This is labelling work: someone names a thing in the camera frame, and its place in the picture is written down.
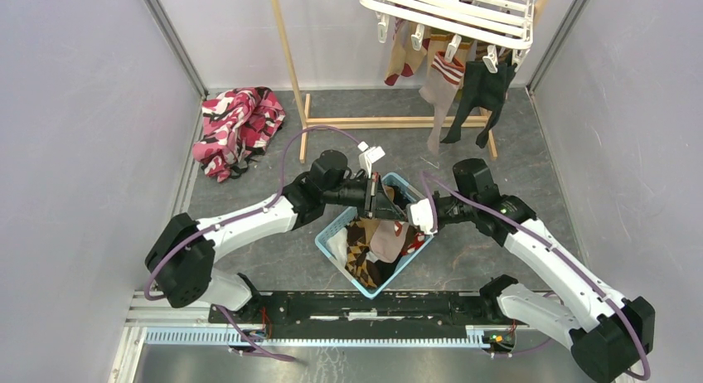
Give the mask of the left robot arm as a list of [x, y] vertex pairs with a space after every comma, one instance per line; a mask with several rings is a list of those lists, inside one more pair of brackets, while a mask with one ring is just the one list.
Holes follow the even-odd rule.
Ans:
[[174, 216], [146, 256], [150, 282], [172, 308], [203, 301], [228, 310], [239, 322], [252, 322], [260, 312], [254, 285], [243, 274], [216, 269], [216, 262], [242, 246], [315, 221], [328, 205], [352, 207], [364, 218], [408, 220], [378, 173], [362, 169], [352, 176], [346, 155], [326, 150], [279, 195], [200, 221], [187, 213]]

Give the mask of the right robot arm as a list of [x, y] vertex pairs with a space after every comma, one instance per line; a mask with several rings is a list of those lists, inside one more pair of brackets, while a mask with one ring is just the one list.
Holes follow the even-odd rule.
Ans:
[[626, 375], [648, 381], [652, 368], [656, 312], [642, 296], [628, 298], [573, 256], [519, 197], [500, 193], [484, 160], [469, 158], [453, 167], [452, 189], [424, 172], [425, 198], [412, 219], [427, 234], [446, 225], [472, 223], [483, 235], [516, 256], [558, 297], [538, 295], [502, 275], [483, 287], [478, 310], [489, 323], [524, 322], [559, 343], [595, 382]]

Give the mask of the black sock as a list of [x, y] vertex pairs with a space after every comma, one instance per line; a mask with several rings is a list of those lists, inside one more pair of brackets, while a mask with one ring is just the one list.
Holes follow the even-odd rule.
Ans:
[[498, 58], [497, 72], [491, 73], [482, 66], [480, 85], [478, 86], [478, 106], [491, 112], [486, 127], [476, 137], [476, 144], [485, 148], [489, 132], [500, 120], [503, 106], [506, 102], [508, 88], [516, 75], [516, 65], [512, 63], [513, 51]]
[[490, 72], [483, 62], [470, 62], [466, 66], [462, 97], [458, 110], [441, 143], [456, 143], [461, 139], [462, 126], [474, 108], [481, 105], [482, 82]]

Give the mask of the beige pink sock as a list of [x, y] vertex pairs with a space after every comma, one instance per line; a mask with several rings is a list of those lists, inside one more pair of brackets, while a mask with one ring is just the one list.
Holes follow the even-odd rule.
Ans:
[[438, 51], [434, 55], [426, 81], [419, 90], [420, 96], [434, 107], [433, 127], [427, 140], [428, 150], [434, 155], [439, 154], [441, 129], [464, 72], [463, 63], [454, 57], [449, 59], [445, 51]]

